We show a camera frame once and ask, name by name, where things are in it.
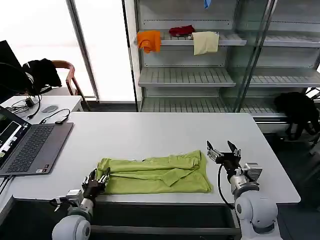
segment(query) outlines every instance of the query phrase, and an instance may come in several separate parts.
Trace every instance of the desk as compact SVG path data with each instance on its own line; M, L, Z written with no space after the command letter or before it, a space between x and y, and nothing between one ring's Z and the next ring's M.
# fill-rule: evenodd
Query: desk
M260 189L276 203L298 203L301 199L276 155L247 113L148 113L73 112L74 126L50 174L16 177L0 197L0 211L16 199L50 200L71 189L81 189L84 177L102 158L137 159L181 154L193 150L206 153L206 140L220 151L229 151L227 140L241 148L245 162L257 162L263 171ZM223 204L218 192L219 166L209 160L210 193L161 193L102 195L97 201L163 204ZM225 198L233 202L225 171L221 173Z
M24 100L24 99L26 99L26 96L13 96L10 99L8 99L7 101L4 101L3 103L1 103L1 106L4 108L11 107L16 102L18 102L20 100ZM33 97L32 100L35 103L37 103L39 99L36 96L36 97ZM81 96L42 96L40 110L32 119L28 119L27 116L33 114L37 110L38 104L33 106L30 110L18 114L18 116L23 118L24 120L26 120L27 122L29 122L31 124L38 124L45 117L48 117L51 114L54 114L56 111L59 111L61 109L69 109L71 112L78 111L78 110L83 111L83 109L81 107L81 100L82 100ZM20 103L16 104L15 106L22 105L22 104L24 104L24 103L20 102ZM41 112L43 109L45 109L49 106L52 106L52 105L58 106L58 109L54 112L49 112L49 113ZM65 116L67 113L68 113L68 111L59 112L56 115L50 117L46 121L46 123L52 124L55 121L59 120L61 117Z

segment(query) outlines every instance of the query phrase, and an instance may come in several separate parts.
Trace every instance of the wooden chair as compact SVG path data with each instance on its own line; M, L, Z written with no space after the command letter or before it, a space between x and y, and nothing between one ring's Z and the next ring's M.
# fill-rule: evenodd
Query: wooden chair
M78 82L75 78L75 67L67 61L62 61L62 60L53 60L52 61L55 68L56 69L69 69L69 73L66 77L66 86L69 90L70 95L74 96L74 95L79 95L82 97L82 100L84 101L86 107L88 108L88 111L91 111L91 108L89 107L89 104L87 102L87 100L85 99L84 94L82 93ZM75 92L73 91L73 89L71 88L71 82L73 82L74 86L75 86Z

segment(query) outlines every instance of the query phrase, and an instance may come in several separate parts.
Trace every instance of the orange cloth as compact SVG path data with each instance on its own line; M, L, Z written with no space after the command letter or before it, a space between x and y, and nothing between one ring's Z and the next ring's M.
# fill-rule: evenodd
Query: orange cloth
M146 54L160 52L161 37L159 31L142 31L137 34L138 47L143 49Z

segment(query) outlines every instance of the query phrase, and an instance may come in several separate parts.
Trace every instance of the laptop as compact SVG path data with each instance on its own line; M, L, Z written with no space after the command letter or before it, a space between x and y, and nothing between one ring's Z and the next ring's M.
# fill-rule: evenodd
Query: laptop
M0 106L0 176L50 173L72 126L30 124Z

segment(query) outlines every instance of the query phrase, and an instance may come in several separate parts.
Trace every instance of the gray floor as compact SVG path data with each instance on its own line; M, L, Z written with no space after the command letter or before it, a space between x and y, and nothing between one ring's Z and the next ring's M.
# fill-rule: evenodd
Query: gray floor
M283 240L320 239L320 155L309 155L304 142L267 140L301 196L299 204L278 206Z

